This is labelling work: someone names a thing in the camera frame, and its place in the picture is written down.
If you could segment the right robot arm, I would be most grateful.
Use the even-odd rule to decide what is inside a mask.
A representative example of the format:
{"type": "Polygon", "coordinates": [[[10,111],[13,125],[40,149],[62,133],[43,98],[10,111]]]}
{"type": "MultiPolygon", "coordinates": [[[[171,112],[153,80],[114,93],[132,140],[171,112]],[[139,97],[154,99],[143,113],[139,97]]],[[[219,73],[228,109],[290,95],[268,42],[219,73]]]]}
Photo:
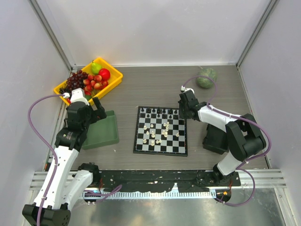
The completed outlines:
{"type": "Polygon", "coordinates": [[[219,186],[228,183],[244,161],[266,147],[266,140],[252,115],[230,114],[207,102],[200,103],[191,89],[182,91],[179,96],[181,118],[207,123],[203,147],[210,151],[228,151],[227,155],[214,165],[208,183],[213,182],[219,186]]]}

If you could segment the black white chessboard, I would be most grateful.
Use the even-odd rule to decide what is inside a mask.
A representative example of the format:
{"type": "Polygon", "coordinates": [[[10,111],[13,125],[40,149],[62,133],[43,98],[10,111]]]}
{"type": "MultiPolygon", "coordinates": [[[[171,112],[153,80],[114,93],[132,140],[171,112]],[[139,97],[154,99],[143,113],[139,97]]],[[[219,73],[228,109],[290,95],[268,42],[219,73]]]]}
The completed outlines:
{"type": "Polygon", "coordinates": [[[178,108],[139,106],[133,153],[188,156],[187,121],[178,108]]]}

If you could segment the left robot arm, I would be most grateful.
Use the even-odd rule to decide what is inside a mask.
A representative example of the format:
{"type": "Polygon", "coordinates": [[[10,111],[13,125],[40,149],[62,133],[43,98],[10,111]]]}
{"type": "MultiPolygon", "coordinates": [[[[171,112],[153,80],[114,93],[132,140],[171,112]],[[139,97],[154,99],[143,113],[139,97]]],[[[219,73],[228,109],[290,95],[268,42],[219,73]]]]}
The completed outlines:
{"type": "Polygon", "coordinates": [[[94,163],[79,166],[67,184],[71,167],[87,138],[91,124],[107,117],[98,98],[94,110],[85,100],[75,100],[67,107],[65,126],[57,133],[53,160],[43,186],[32,204],[26,204],[22,215],[31,226],[66,226],[71,210],[84,190],[100,184],[101,173],[94,163]]]}

